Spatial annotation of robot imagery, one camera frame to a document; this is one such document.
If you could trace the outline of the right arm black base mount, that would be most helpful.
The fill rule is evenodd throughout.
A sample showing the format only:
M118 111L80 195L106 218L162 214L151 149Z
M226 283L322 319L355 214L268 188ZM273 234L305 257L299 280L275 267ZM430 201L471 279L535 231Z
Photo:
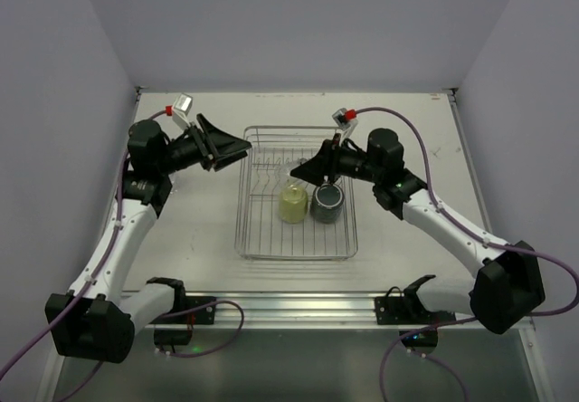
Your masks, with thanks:
M433 325L456 321L456 316L447 311L427 311L418 299L420 287L434 279L425 275L404 289L397 286L385 294L374 297L375 320L378 325Z

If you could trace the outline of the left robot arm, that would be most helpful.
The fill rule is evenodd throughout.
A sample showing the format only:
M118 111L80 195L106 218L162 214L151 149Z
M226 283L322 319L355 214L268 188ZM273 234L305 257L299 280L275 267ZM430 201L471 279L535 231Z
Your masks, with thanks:
M135 336L157 321L212 323L220 301L190 302L182 281L153 277L125 298L123 286L138 250L172 190L170 177L200 165L219 171L247 157L252 145L212 125L203 115L170 139L155 118L128 131L128 157L119 173L115 212L82 274L64 294L52 294L45 315L63 357L119 364Z

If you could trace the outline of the clear glass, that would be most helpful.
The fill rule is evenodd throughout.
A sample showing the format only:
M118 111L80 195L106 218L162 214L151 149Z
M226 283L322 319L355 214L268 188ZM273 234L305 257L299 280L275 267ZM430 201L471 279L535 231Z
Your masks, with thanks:
M291 171L300 165L301 161L299 159L280 163L274 168L274 176L281 183L286 183L288 181L291 182L294 180L294 177L291 175Z

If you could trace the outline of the yellow-green ceramic mug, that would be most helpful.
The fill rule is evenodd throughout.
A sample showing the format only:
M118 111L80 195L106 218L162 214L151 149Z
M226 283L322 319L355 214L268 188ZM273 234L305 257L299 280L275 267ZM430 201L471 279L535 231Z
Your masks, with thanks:
M279 195L279 215L282 221L297 224L304 220L308 212L308 193L297 184L285 186Z

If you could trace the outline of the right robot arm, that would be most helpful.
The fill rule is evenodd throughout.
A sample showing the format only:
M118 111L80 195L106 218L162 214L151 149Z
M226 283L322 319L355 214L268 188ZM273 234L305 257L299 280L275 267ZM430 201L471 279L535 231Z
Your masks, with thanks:
M469 282L424 275L403 289L408 314L460 313L502 334L545 300L537 258L525 242L509 244L445 205L404 164L404 148L390 129L370 132L365 149L339 136L323 141L318 153L301 160L290 175L316 187L350 177L372 184L385 211L425 232L470 273Z

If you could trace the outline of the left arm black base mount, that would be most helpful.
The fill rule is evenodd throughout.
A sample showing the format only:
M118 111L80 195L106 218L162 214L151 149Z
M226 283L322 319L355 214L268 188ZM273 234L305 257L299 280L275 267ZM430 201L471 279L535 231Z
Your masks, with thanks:
M177 325L213 325L215 320L217 298L214 296L194 295L186 296L184 305L178 310L187 311L173 317L159 317L153 324L177 324Z

